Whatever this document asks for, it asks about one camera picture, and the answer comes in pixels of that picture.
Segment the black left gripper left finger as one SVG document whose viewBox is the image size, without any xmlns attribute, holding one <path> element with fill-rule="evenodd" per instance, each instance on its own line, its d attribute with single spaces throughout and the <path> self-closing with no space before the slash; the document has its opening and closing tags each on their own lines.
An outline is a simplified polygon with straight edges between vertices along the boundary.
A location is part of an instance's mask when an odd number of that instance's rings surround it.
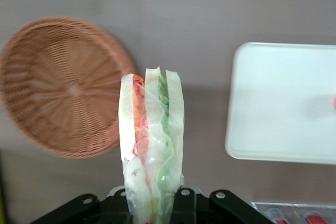
<svg viewBox="0 0 336 224">
<path fill-rule="evenodd" d="M 100 201 L 83 194 L 34 220 L 33 224 L 52 223 L 131 223 L 125 190 L 120 188 Z"/>
</svg>

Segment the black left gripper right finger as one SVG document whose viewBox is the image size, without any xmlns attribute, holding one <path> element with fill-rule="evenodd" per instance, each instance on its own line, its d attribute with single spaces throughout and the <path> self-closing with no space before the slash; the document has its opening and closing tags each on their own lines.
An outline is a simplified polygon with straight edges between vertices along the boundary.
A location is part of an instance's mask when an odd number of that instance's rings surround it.
<svg viewBox="0 0 336 224">
<path fill-rule="evenodd" d="M 272 223 L 231 191 L 213 191 L 207 198 L 181 188 L 174 198 L 170 223 Z"/>
</svg>

